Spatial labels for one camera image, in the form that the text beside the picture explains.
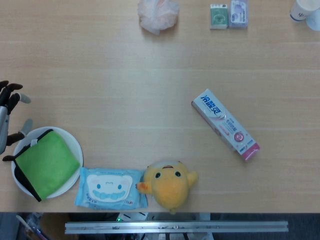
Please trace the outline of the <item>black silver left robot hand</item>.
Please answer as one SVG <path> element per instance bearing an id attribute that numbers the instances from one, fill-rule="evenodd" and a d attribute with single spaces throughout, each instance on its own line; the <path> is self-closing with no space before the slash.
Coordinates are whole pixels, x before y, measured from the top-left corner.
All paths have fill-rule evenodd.
<path id="1" fill-rule="evenodd" d="M 0 154 L 3 154 L 6 147 L 24 139 L 31 131 L 33 121 L 27 119 L 20 131 L 14 134 L 8 134 L 10 115 L 18 102 L 30 104 L 31 99 L 22 93 L 14 93 L 15 90 L 20 90 L 23 85 L 18 83 L 9 83 L 4 80 L 0 82 Z"/>

